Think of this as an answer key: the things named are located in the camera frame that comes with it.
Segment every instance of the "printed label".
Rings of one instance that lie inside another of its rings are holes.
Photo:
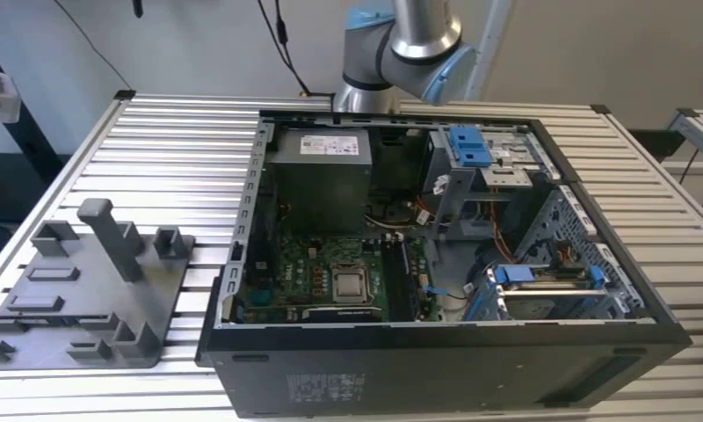
[[[365,374],[287,375],[289,400],[295,403],[358,402]]]
[[[495,148],[493,149],[493,155],[494,156],[511,156],[511,153],[507,152],[505,149]]]
[[[358,156],[355,136],[302,136],[299,154],[317,156]]]

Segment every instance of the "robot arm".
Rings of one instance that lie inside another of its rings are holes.
[[[343,88],[337,112],[394,113],[398,87],[441,106],[466,83],[475,51],[461,42],[461,21],[446,0],[394,0],[393,10],[346,13]]]

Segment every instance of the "power supply label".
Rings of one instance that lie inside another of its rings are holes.
[[[289,400],[295,403],[358,402],[365,374],[287,375]]]
[[[299,140],[299,154],[315,156],[358,156],[355,136],[306,135]]]

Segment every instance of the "blue drive latch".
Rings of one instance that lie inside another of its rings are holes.
[[[483,144],[482,133],[475,127],[453,126],[447,129],[450,144],[463,167],[490,167],[493,154]]]

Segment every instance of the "green circuit board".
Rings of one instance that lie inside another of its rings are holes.
[[[265,287],[247,287],[249,310],[246,322],[277,324],[291,321],[290,311],[333,306],[366,306],[382,310],[387,321],[386,280],[382,268],[378,239],[349,237],[283,236],[278,243],[274,268],[274,286],[266,298]],[[425,253],[419,240],[406,244],[409,269],[413,281],[419,274],[429,277]],[[354,267],[365,272],[367,299],[363,303],[334,303],[333,268]],[[427,320],[437,319],[430,312]]]

